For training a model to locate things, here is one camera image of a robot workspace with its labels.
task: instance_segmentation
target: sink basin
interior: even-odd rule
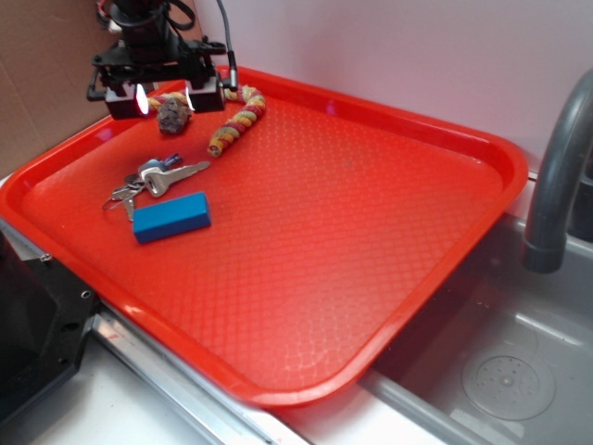
[[[593,441],[593,249],[530,273],[523,229],[500,220],[363,382],[451,443]]]

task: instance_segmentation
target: gray faucet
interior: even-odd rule
[[[571,92],[549,139],[524,231],[528,270],[560,269],[566,234],[593,241],[593,70]]]

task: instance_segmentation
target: drain strainer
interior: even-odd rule
[[[554,377],[532,352],[515,347],[479,350],[463,367],[463,388],[480,410],[499,419],[524,420],[554,399]]]

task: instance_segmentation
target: twisted fabric rope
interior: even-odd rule
[[[208,153],[214,157],[220,156],[222,151],[250,128],[266,109],[266,99],[261,91],[249,85],[239,85],[236,93],[225,89],[224,96],[227,100],[243,102],[246,105],[212,136]]]
[[[184,105],[187,105],[187,96],[181,92],[165,93],[164,95],[154,95],[148,98],[148,106],[151,111],[158,111],[161,105],[167,102],[172,97],[179,99]]]

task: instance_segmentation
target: blue block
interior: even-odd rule
[[[133,234],[139,243],[211,225],[206,194],[195,193],[135,210]]]

